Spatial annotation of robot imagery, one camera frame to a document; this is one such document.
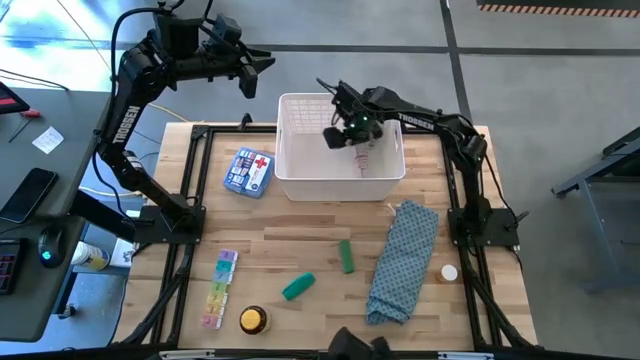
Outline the black desk leg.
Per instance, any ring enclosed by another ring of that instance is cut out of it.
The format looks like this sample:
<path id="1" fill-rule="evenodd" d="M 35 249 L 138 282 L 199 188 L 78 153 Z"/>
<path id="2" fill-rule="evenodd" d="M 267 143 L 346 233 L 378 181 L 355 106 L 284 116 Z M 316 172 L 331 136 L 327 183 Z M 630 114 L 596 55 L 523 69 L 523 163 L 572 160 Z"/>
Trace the black desk leg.
<path id="1" fill-rule="evenodd" d="M 69 214 L 82 217 L 118 238 L 134 240 L 134 226 L 124 215 L 81 190 L 76 193 Z"/>

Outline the blue patterned cloth gown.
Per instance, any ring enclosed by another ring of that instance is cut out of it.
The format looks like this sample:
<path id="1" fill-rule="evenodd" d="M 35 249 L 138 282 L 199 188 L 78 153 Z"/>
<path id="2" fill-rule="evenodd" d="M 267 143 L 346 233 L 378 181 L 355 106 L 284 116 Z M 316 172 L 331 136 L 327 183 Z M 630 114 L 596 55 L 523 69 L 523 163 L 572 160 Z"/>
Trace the blue patterned cloth gown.
<path id="1" fill-rule="evenodd" d="M 438 214 L 407 200 L 395 212 L 366 302 L 365 323 L 406 323 L 419 299 L 438 233 Z"/>

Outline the blue first aid kit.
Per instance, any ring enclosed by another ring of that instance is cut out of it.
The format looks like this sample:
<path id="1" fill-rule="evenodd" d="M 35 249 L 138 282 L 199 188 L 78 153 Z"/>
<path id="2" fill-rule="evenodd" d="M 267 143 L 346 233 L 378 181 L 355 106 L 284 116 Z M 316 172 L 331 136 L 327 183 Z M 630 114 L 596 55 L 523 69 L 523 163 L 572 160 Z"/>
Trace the blue first aid kit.
<path id="1" fill-rule="evenodd" d="M 275 168 L 275 159 L 262 151 L 241 147 L 231 161 L 223 186 L 234 193 L 261 198 Z"/>

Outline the white perforated plastic basket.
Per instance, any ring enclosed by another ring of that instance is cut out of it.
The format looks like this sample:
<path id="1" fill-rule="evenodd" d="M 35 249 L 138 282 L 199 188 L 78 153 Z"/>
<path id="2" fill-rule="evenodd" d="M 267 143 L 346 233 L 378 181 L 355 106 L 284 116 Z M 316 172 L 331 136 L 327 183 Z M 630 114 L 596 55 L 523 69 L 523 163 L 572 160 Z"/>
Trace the white perforated plastic basket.
<path id="1" fill-rule="evenodd" d="M 369 153 L 367 176 L 355 161 L 355 146 L 330 149 L 322 131 L 335 106 L 328 93 L 285 93 L 279 98 L 275 176 L 292 201 L 353 202 L 385 199 L 406 174 L 401 124 L 383 125 Z"/>

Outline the black computer mouse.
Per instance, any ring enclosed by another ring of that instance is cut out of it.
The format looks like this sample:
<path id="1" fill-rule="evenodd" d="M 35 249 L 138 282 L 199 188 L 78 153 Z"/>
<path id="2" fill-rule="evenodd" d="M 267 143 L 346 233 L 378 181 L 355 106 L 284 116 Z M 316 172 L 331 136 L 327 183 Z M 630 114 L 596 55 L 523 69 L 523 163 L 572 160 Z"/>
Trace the black computer mouse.
<path id="1" fill-rule="evenodd" d="M 56 225 L 44 228 L 38 238 L 37 248 L 41 264 L 46 268 L 58 267 L 64 260 L 63 231 Z"/>

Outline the rainbow weekly pill organizer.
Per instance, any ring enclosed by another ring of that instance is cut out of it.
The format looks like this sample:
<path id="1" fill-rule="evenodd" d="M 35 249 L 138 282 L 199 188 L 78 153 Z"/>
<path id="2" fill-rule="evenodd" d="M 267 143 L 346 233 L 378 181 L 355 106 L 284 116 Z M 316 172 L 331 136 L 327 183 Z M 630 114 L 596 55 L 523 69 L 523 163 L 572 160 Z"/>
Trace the rainbow weekly pill organizer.
<path id="1" fill-rule="evenodd" d="M 239 253 L 222 249 L 215 264 L 212 282 L 201 316 L 201 326 L 220 329 L 228 302 L 228 290 L 233 281 Z"/>

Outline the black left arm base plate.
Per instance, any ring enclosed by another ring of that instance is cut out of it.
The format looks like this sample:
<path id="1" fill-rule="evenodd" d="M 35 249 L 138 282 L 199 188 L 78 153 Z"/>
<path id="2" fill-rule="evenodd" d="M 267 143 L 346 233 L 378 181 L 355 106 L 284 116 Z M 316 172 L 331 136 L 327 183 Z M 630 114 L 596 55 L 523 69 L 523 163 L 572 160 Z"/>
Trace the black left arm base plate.
<path id="1" fill-rule="evenodd" d="M 206 208 L 195 207 L 179 220 L 172 220 L 158 206 L 143 206 L 136 219 L 134 242 L 192 245 L 202 238 Z"/>

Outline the green smooth wrap roll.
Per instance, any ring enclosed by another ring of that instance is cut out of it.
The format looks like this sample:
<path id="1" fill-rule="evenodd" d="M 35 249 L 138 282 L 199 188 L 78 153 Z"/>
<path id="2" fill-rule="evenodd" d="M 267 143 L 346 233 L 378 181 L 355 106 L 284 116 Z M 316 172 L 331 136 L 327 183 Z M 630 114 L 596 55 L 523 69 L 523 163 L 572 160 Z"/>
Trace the green smooth wrap roll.
<path id="1" fill-rule="evenodd" d="M 342 270 L 344 274 L 351 274 L 355 271 L 354 259 L 349 240 L 339 242 L 339 254 L 341 258 Z"/>

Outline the white yellow cup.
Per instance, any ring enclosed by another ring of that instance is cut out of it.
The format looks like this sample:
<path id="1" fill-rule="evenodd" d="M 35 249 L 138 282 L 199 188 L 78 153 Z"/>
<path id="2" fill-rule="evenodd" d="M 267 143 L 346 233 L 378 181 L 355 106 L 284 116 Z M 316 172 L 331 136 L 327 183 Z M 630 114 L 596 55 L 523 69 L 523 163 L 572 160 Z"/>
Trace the white yellow cup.
<path id="1" fill-rule="evenodd" d="M 72 265 L 94 271 L 105 269 L 109 265 L 109 262 L 110 255 L 106 250 L 83 241 L 77 243 L 71 259 Z"/>

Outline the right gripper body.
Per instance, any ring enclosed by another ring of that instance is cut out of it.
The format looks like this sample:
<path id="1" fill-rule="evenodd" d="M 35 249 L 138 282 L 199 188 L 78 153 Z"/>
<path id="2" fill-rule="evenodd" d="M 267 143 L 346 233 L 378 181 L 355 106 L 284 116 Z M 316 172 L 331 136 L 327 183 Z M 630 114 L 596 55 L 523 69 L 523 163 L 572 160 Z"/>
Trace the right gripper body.
<path id="1" fill-rule="evenodd" d="M 377 140 L 383 136 L 385 118 L 381 111 L 337 107 L 331 126 L 322 131 L 330 149 L 341 149 Z"/>

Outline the amber bottle yellow lid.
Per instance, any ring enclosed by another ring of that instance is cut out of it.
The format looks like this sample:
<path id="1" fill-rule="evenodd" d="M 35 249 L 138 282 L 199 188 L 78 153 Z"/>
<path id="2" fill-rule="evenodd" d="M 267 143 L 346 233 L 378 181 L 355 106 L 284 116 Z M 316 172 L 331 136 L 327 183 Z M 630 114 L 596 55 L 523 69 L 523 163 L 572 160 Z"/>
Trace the amber bottle yellow lid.
<path id="1" fill-rule="evenodd" d="M 242 310 L 239 316 L 240 329 L 248 335 L 258 335 L 269 330 L 271 316 L 266 308 L 251 305 Z"/>

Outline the white paper note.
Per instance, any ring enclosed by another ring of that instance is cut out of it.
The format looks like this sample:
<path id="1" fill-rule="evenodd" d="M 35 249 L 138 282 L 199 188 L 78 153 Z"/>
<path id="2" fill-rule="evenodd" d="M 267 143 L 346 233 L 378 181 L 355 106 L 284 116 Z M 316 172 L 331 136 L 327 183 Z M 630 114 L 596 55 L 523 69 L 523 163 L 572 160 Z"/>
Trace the white paper note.
<path id="1" fill-rule="evenodd" d="M 63 141 L 63 135 L 53 126 L 50 126 L 40 136 L 34 139 L 32 144 L 43 153 L 50 154 Z"/>

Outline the black smartphone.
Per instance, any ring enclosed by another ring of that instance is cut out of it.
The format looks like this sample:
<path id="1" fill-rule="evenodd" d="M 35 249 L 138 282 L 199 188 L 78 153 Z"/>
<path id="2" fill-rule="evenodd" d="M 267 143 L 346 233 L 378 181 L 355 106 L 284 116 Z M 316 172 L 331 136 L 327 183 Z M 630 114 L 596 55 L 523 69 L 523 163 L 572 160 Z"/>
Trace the black smartphone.
<path id="1" fill-rule="evenodd" d="M 25 223 L 35 213 L 57 180 L 58 174 L 53 171 L 31 169 L 0 209 L 0 219 L 15 224 Z"/>

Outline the black bulky object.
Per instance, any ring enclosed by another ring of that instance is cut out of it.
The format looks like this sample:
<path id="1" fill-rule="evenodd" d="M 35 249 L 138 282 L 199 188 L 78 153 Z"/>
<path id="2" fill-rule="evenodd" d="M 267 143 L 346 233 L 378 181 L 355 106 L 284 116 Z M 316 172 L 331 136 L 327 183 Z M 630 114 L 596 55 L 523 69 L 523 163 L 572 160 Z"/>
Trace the black bulky object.
<path id="1" fill-rule="evenodd" d="M 329 344 L 327 353 L 331 360 L 395 360 L 384 337 L 374 338 L 367 343 L 347 327 L 338 330 Z"/>

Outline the grey desk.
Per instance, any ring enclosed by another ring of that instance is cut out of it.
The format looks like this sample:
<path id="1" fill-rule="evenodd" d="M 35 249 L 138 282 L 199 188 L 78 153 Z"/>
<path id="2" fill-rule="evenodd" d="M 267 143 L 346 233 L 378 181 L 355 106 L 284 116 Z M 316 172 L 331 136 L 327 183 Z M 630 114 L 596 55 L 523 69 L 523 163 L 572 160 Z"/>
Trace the grey desk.
<path id="1" fill-rule="evenodd" d="M 14 292 L 0 295 L 0 341 L 35 342 L 42 337 L 52 315 L 71 253 L 85 227 L 85 219 L 70 215 L 69 210 L 91 162 L 95 149 L 93 131 L 100 126 L 108 95 L 35 88 L 16 88 L 14 92 L 41 117 L 9 143 L 22 118 L 17 114 L 0 115 L 0 207 L 31 169 L 58 174 L 57 182 L 30 220 L 15 224 L 0 219 L 0 239 L 28 240 Z M 64 141 L 45 154 L 32 141 L 50 126 L 63 135 Z M 66 250 L 64 262 L 52 269 L 40 263 L 37 252 L 39 235 L 49 224 L 62 229 Z"/>

